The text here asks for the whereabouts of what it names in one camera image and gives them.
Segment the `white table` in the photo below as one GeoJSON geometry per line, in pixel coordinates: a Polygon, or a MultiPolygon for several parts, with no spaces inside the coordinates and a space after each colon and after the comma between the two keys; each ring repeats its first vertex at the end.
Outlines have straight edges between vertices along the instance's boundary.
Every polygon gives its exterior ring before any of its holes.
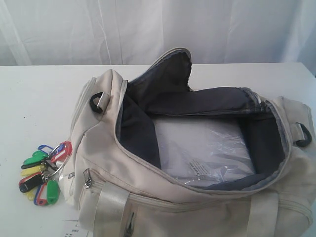
{"type": "MultiPolygon", "coordinates": [[[[131,80],[147,67],[0,67],[0,236],[60,236],[63,220],[74,211],[62,197],[45,207],[28,201],[18,189],[23,160],[40,144],[55,146],[68,138],[74,105],[91,77],[113,68],[131,80]]],[[[193,65],[189,82],[195,90],[249,87],[268,98],[299,100],[312,108],[316,124],[316,79],[301,63],[193,65]]],[[[304,236],[315,235],[316,225],[304,236]]]]}

